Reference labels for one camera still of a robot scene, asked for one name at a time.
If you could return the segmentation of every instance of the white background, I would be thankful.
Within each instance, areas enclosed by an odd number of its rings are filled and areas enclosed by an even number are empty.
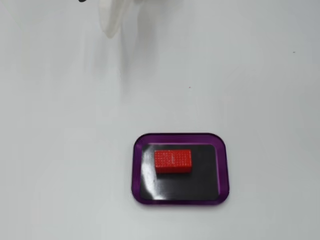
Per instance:
[[[0,1],[1,240],[320,239],[319,0]],[[217,207],[146,207],[133,144],[210,132]]]

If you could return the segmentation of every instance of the red block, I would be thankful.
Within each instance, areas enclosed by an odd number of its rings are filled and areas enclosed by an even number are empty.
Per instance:
[[[157,174],[190,173],[191,150],[156,150],[154,165]]]

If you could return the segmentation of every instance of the purple tray rim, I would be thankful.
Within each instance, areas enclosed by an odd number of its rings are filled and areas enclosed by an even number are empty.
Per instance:
[[[218,191],[216,200],[149,200],[140,196],[142,148],[146,144],[207,144],[215,148]],[[133,146],[131,192],[143,205],[201,205],[212,206],[223,203],[230,192],[227,165],[227,150],[224,141],[213,133],[146,133],[138,137]]]

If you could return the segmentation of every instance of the red rectangular block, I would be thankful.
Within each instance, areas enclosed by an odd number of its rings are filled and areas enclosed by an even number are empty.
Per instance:
[[[157,174],[190,173],[191,150],[156,150],[154,165]]]

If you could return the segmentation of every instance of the white robotic arm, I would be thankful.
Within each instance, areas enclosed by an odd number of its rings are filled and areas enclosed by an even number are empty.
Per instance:
[[[102,31],[113,38],[121,26],[126,10],[133,0],[99,0],[99,17]]]

